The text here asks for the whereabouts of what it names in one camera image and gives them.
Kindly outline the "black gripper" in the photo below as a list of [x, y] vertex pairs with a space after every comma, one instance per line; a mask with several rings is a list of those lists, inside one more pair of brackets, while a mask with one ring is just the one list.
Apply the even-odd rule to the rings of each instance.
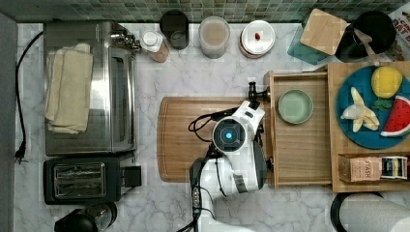
[[257, 101], [257, 100], [249, 102], [249, 108], [251, 108], [253, 110], [256, 110], [259, 107], [259, 105], [260, 105], [260, 102]]

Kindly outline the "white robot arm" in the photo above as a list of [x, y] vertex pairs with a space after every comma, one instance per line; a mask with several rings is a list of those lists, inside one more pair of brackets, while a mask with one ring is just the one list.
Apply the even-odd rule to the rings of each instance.
[[177, 232], [254, 232], [218, 221], [214, 201], [264, 186], [267, 165], [256, 141], [264, 115], [258, 101], [243, 101], [217, 121], [207, 154], [190, 167], [192, 221]]

